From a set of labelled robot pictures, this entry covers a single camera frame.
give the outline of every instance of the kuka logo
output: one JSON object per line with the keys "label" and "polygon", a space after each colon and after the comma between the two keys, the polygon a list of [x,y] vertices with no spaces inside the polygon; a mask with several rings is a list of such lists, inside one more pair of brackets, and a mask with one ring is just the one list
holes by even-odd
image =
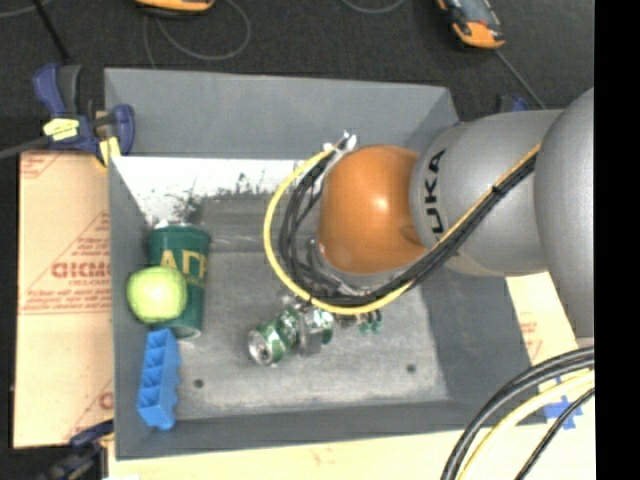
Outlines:
{"label": "kuka logo", "polygon": [[438,172],[440,171],[438,164],[440,163],[440,159],[442,158],[442,155],[444,155],[445,151],[446,148],[431,157],[431,160],[429,160],[429,170],[435,176],[433,176],[431,180],[429,180],[429,178],[425,178],[424,180],[424,188],[427,191],[427,195],[424,198],[424,204],[426,206],[427,215],[431,219],[431,231],[434,234],[440,234],[444,231],[442,219],[440,218],[440,210],[438,209],[438,195],[434,195],[434,191],[438,184]]}
{"label": "kuka logo", "polygon": [[107,277],[111,275],[111,264],[101,261],[92,262],[84,261],[77,263],[59,262],[51,265],[51,275],[58,279],[67,279],[74,277]]}

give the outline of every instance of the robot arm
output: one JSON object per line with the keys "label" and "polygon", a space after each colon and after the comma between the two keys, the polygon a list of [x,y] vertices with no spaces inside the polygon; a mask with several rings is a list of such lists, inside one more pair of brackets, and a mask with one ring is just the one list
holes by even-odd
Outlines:
{"label": "robot arm", "polygon": [[[564,111],[460,124],[421,155],[368,146],[329,170],[340,144],[301,168],[280,229],[284,265],[271,261],[299,301],[362,315],[443,264],[479,276],[548,270],[576,337],[593,337],[593,90]],[[318,201],[314,237],[298,244]]]}

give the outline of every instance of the black cable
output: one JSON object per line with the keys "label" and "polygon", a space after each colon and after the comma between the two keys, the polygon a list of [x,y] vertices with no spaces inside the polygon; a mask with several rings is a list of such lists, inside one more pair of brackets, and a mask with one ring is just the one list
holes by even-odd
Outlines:
{"label": "black cable", "polygon": [[[325,158],[310,169],[294,189],[287,209],[285,218],[280,229],[279,248],[282,259],[289,274],[295,276],[296,282],[308,293],[317,292],[316,283],[322,283],[320,277],[314,277],[314,269],[301,262],[296,250],[297,230],[300,227],[304,216],[310,211],[310,206],[314,201],[310,200],[304,216],[298,217],[300,205],[306,193],[314,186],[317,178],[324,174],[326,166],[332,157]],[[397,288],[411,283],[409,289],[418,286],[431,272],[443,265],[462,246],[469,235],[477,228],[489,211],[503,199],[509,191],[516,187],[522,180],[531,174],[535,167],[537,154],[531,155],[517,169],[511,172],[503,180],[493,186],[493,191],[471,212],[458,228],[451,233],[444,241],[439,242],[435,248],[429,251],[424,257],[419,259],[404,272],[396,276],[391,281],[379,286],[375,290],[370,290],[363,295],[353,295],[344,292],[330,290],[326,295],[314,295],[318,300],[328,302],[333,305],[345,307],[361,306],[373,302],[391,293]]]}
{"label": "black cable", "polygon": [[466,427],[449,455],[441,480],[454,480],[456,478],[464,458],[480,429],[511,400],[522,397],[527,391],[543,382],[585,368],[593,368],[594,366],[595,350],[594,347],[588,347],[552,358],[509,381],[491,397]]}
{"label": "black cable", "polygon": [[544,435],[540,443],[538,443],[538,446],[536,446],[536,449],[533,450],[533,453],[527,459],[527,462],[524,463],[524,465],[522,466],[522,469],[520,469],[520,471],[518,472],[514,480],[522,480],[529,474],[529,471],[531,471],[533,466],[535,466],[536,462],[538,462],[538,460],[542,456],[542,453],[545,451],[547,446],[549,446],[549,443],[558,434],[564,422],[567,421],[569,417],[581,405],[586,403],[593,395],[595,395],[595,393],[596,393],[595,387],[589,389],[588,391],[583,393],[580,397],[578,397],[569,407],[567,407],[564,411],[562,411],[562,414],[560,414],[560,416],[558,416],[556,421],[553,422],[553,425],[549,427],[549,430],[547,430],[547,433]]}
{"label": "black cable", "polygon": [[67,51],[64,44],[62,43],[62,40],[60,39],[58,32],[53,26],[53,23],[51,22],[51,19],[49,18],[47,11],[44,9],[44,6],[42,5],[42,2],[40,2],[40,0],[31,0],[31,1],[33,2],[33,5],[38,11],[38,14],[42,19],[42,22],[44,23],[44,26],[46,27],[47,32],[49,32],[49,35],[51,36],[51,39],[55,43],[56,48],[58,49],[58,52],[60,52],[62,63],[69,64],[71,62],[71,55],[69,55],[69,52]]}

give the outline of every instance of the green apple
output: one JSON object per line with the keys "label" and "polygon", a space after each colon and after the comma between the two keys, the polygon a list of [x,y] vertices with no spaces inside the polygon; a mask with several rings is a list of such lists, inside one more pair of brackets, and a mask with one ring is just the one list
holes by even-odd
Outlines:
{"label": "green apple", "polygon": [[187,305],[187,282],[175,268],[144,268],[129,276],[127,300],[133,314],[145,323],[171,320]]}

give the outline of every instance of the cable bundle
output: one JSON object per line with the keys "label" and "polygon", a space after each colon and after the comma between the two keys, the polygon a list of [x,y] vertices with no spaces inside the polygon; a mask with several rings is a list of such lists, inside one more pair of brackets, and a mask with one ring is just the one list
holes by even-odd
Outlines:
{"label": "cable bundle", "polygon": [[[357,315],[378,310],[406,291],[418,286],[434,269],[443,265],[460,248],[489,211],[533,172],[540,149],[540,144],[537,144],[522,157],[421,259],[381,286],[363,291],[314,269],[310,258],[307,261],[301,260],[297,251],[297,232],[320,199],[327,167],[335,155],[344,152],[346,141],[347,138],[344,138],[328,151],[319,153],[304,162],[278,187],[267,209],[263,234],[267,258],[283,283],[302,300],[326,311],[343,315]],[[280,199],[300,176],[302,176],[300,181],[291,193],[279,232],[278,248],[285,267],[283,269],[273,254],[271,223]]]}

